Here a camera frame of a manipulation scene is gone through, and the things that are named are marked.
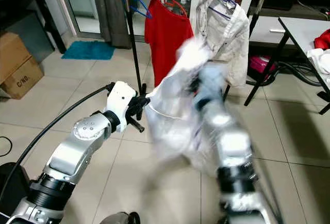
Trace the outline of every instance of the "white floor tile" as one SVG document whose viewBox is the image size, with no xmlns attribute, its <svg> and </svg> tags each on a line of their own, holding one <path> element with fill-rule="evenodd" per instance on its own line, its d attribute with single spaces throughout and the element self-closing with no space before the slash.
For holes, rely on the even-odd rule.
<svg viewBox="0 0 330 224">
<path fill-rule="evenodd" d="M 325 106 L 328 102 L 317 96 L 317 93 L 324 91 L 323 87 L 311 86 L 305 82 L 302 82 L 298 78 L 295 78 L 297 86 L 310 98 L 312 104 Z"/>
<path fill-rule="evenodd" d="M 61 59 L 61 56 L 54 51 L 41 62 L 40 67 L 46 76 L 82 79 L 95 63 L 95 60 Z"/>
<path fill-rule="evenodd" d="M 260 177 L 260 183 L 267 197 L 273 204 L 271 190 L 267 183 L 266 176 L 261 168 L 266 168 L 279 202 L 282 216 L 285 223 L 301 224 L 306 223 L 303 210 L 299 201 L 294 181 L 287 163 L 255 160 L 256 171 Z M 221 194 L 216 179 L 202 175 L 202 224 L 217 223 L 222 213 L 219 209 Z"/>
<path fill-rule="evenodd" d="M 326 224 L 330 219 L 330 169 L 290 165 L 308 224 Z"/>
<path fill-rule="evenodd" d="M 288 161 L 330 167 L 329 117 L 314 105 L 269 103 Z"/>
<path fill-rule="evenodd" d="M 140 78 L 150 61 L 150 47 L 146 43 L 137 42 Z M 137 89 L 137 76 L 132 50 L 115 49 L 110 61 L 97 61 L 87 75 L 90 79 L 103 79 L 108 81 L 124 81 Z"/>
<path fill-rule="evenodd" d="M 54 149 L 67 136 L 68 133 L 50 131 L 40 140 L 24 164 L 30 178 L 36 178 L 41 174 Z M 94 153 L 90 165 L 67 203 L 63 219 L 65 223 L 92 223 L 119 144 L 119 140 L 110 138 Z"/>
<path fill-rule="evenodd" d="M 295 103 L 312 104 L 310 97 L 297 85 L 291 74 L 279 74 L 276 80 L 263 87 L 269 100 L 288 101 Z"/>
<path fill-rule="evenodd" d="M 254 99 L 248 106 L 243 105 L 244 101 L 245 98 L 229 96 L 225 104 L 250 133 L 255 156 L 286 162 L 267 101 Z"/>
<path fill-rule="evenodd" d="M 7 162 L 16 162 L 40 131 L 41 129 L 0 123 L 0 136 L 5 136 L 12 141 L 11 152 L 4 157 L 0 157 L 0 165 Z M 0 154 L 7 153 L 9 148 L 9 142 L 0 138 Z"/>
<path fill-rule="evenodd" d="M 74 94 L 71 96 L 62 111 L 69 108 L 71 105 L 92 93 L 93 91 L 109 84 L 108 81 L 94 81 L 85 80 L 77 88 Z M 97 95 L 91 97 L 79 106 L 74 108 L 70 113 L 63 117 L 57 124 L 52 128 L 53 130 L 71 132 L 73 125 L 84 117 L 90 116 L 96 111 L 103 111 L 107 105 L 107 90 L 104 90 Z M 114 132 L 111 134 L 111 138 L 121 138 L 123 133 Z"/>
<path fill-rule="evenodd" d="M 80 80 L 44 76 L 20 100 L 0 99 L 0 122 L 45 127 L 61 111 Z"/>
<path fill-rule="evenodd" d="M 184 160 L 161 165 L 148 143 L 123 140 L 94 224 L 120 211 L 141 223 L 200 223 L 200 173 Z"/>
<path fill-rule="evenodd" d="M 245 97 L 245 99 L 249 96 L 254 86 L 246 84 L 244 87 L 231 87 L 228 96 L 235 97 Z M 257 92 L 253 96 L 254 99 L 265 99 L 265 93 L 263 91 L 263 87 L 259 87 Z"/>
</svg>

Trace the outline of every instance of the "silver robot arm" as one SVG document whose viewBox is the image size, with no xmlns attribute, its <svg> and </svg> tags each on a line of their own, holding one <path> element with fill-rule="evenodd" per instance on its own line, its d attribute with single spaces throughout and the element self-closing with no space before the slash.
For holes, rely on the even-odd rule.
<svg viewBox="0 0 330 224">
<path fill-rule="evenodd" d="M 202 130 L 216 148 L 220 207 L 226 213 L 219 223 L 270 224 L 267 202 L 254 186 L 250 136 L 219 99 L 203 99 L 197 106 Z"/>
<path fill-rule="evenodd" d="M 103 113 L 97 112 L 77 121 L 70 135 L 55 149 L 42 174 L 30 184 L 30 193 L 23 198 L 9 223 L 57 224 L 75 185 L 83 176 L 93 153 L 111 133 L 122 132 L 127 123 L 143 129 L 132 119 L 148 99 L 136 97 L 124 82 L 116 82 Z"/>
</svg>

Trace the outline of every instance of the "white jacket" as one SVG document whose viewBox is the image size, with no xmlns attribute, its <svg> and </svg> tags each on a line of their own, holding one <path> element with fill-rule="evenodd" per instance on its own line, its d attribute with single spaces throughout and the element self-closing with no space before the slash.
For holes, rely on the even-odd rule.
<svg viewBox="0 0 330 224">
<path fill-rule="evenodd" d="M 307 51 L 314 67 L 319 73 L 330 74 L 330 50 L 314 49 Z"/>
<path fill-rule="evenodd" d="M 230 20 L 209 9 L 210 5 Z M 196 9 L 196 33 L 206 40 L 212 60 L 227 64 L 228 83 L 239 87 L 244 86 L 248 71 L 249 20 L 238 4 L 233 14 L 226 5 L 222 0 L 202 0 Z"/>
</svg>

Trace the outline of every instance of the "cardboard box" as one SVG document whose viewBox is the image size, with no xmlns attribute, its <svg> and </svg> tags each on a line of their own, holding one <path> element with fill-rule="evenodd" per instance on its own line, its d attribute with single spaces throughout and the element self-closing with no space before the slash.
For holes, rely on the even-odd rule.
<svg viewBox="0 0 330 224">
<path fill-rule="evenodd" d="M 43 76 L 36 60 L 30 56 L 1 85 L 0 95 L 13 99 L 21 99 Z"/>
<path fill-rule="evenodd" d="M 0 34 L 0 84 L 29 57 L 30 54 L 18 35 Z"/>
</svg>

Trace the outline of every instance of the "white table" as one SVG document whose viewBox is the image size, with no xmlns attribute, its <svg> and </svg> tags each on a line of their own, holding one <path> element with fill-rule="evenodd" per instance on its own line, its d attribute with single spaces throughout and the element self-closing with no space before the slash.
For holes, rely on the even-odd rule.
<svg viewBox="0 0 330 224">
<path fill-rule="evenodd" d="M 294 43 L 300 48 L 302 53 L 307 57 L 307 51 L 314 49 L 314 39 L 319 37 L 327 29 L 330 29 L 329 21 L 311 20 L 311 19 L 293 19 L 293 18 L 279 18 L 279 22 L 283 28 L 287 30 Z M 330 88 L 330 83 L 326 80 L 330 75 L 318 72 L 327 88 Z"/>
<path fill-rule="evenodd" d="M 320 95 L 318 94 L 318 95 L 322 96 L 323 99 L 330 99 L 330 83 L 327 82 L 327 79 L 330 78 L 330 75 L 319 73 L 316 70 L 316 68 L 313 66 L 313 63 L 307 58 L 307 51 L 314 49 L 314 39 L 316 37 L 319 37 L 327 29 L 330 29 L 330 22 L 311 20 L 311 19 L 295 19 L 295 18 L 278 18 L 278 20 L 285 29 L 285 33 L 281 41 L 279 42 L 274 54 L 269 60 L 267 66 L 265 67 L 262 76 L 256 82 L 256 85 L 250 92 L 244 105 L 247 106 L 249 104 L 255 92 L 259 88 L 260 84 L 263 82 L 263 79 L 269 73 L 271 66 L 279 57 L 284 45 L 286 44 L 289 38 L 291 38 L 295 46 L 298 47 L 301 50 L 301 52 L 306 56 L 307 61 L 310 62 L 316 77 L 321 83 L 325 92 L 323 94 Z M 320 111 L 320 114 L 324 114 L 329 109 L 330 109 L 330 103 L 327 104 Z"/>
</svg>

